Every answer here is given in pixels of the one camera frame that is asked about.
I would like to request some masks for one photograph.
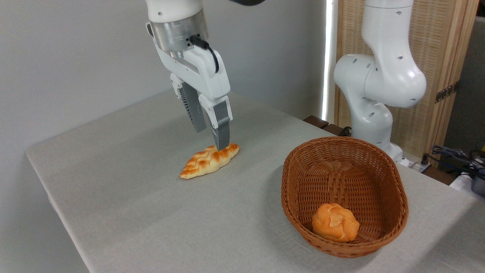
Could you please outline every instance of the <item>bread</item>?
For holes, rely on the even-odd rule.
[[[339,243],[355,240],[360,226],[352,211],[336,203],[321,205],[313,215],[311,225],[313,233]]]
[[[239,151],[239,145],[230,143],[229,146],[217,151],[215,146],[209,146],[205,150],[192,156],[180,174],[180,178],[191,179],[206,173],[217,171],[229,163]]]

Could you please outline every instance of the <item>metal hinge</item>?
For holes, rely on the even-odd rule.
[[[438,103],[438,102],[444,100],[445,98],[451,96],[451,94],[455,93],[458,90],[459,84],[460,84],[460,81],[458,81],[458,82],[450,85],[449,87],[439,91],[436,94],[435,103]]]

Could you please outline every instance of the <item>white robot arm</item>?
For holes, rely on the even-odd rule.
[[[232,0],[256,5],[264,0]],[[229,145],[232,112],[229,79],[221,56],[206,42],[209,37],[202,0],[146,0],[146,28],[158,55],[172,74],[175,93],[182,99],[197,132],[206,128],[202,107],[218,150]]]
[[[343,56],[334,70],[352,115],[352,136],[376,145],[394,161],[402,150],[390,142],[392,115],[384,104],[413,107],[426,90],[424,74],[409,49],[414,0],[366,0],[362,37],[374,57]]]

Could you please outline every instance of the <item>oval basket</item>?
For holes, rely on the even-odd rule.
[[[291,151],[283,167],[281,203],[309,244],[345,258],[365,256],[390,243],[408,217],[392,159],[370,143],[344,136],[313,139]],[[355,240],[336,243],[312,232],[312,216],[323,203],[338,203],[353,212],[360,223]]]

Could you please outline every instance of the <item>metal cylinder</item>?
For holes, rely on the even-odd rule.
[[[189,41],[190,36],[197,35],[203,40],[209,37],[204,10],[179,21],[150,22],[150,25],[158,47],[173,58],[182,58],[183,51],[194,46]]]

